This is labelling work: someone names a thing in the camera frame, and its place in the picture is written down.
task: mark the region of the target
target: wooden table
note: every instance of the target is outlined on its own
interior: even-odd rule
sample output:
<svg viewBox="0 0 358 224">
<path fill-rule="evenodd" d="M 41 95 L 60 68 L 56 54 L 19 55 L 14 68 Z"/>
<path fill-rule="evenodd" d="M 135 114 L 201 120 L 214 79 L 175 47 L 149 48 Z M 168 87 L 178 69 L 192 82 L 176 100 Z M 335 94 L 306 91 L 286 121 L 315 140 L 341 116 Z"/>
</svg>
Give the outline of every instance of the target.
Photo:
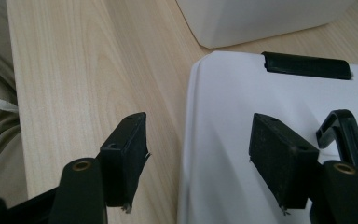
<svg viewBox="0 0 358 224">
<path fill-rule="evenodd" d="M 7 1 L 29 196 L 94 157 L 125 116 L 147 113 L 152 153 L 133 210 L 110 223 L 175 223 L 186 87 L 197 44 L 175 0 Z M 358 63 L 358 1 L 336 21 L 219 50 Z"/>
</svg>

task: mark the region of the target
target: black plastic bracket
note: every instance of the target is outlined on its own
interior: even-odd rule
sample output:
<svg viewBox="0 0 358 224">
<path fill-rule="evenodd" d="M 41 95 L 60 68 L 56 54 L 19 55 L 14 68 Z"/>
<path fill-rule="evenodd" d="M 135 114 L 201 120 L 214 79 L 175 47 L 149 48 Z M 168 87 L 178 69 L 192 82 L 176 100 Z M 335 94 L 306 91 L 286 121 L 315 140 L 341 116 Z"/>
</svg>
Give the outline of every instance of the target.
<svg viewBox="0 0 358 224">
<path fill-rule="evenodd" d="M 146 113 L 127 116 L 96 159 L 83 158 L 64 167 L 57 188 L 10 209 L 0 199 L 0 224 L 105 224 L 106 206 L 130 212 L 149 156 Z"/>
<path fill-rule="evenodd" d="M 358 167 L 358 125 L 351 111 L 332 111 L 316 137 L 319 148 L 326 148 L 336 140 L 341 160 Z"/>
<path fill-rule="evenodd" d="M 262 54 L 266 59 L 264 66 L 270 73 L 345 80 L 351 79 L 350 66 L 343 60 L 272 52 L 263 52 Z"/>
</svg>

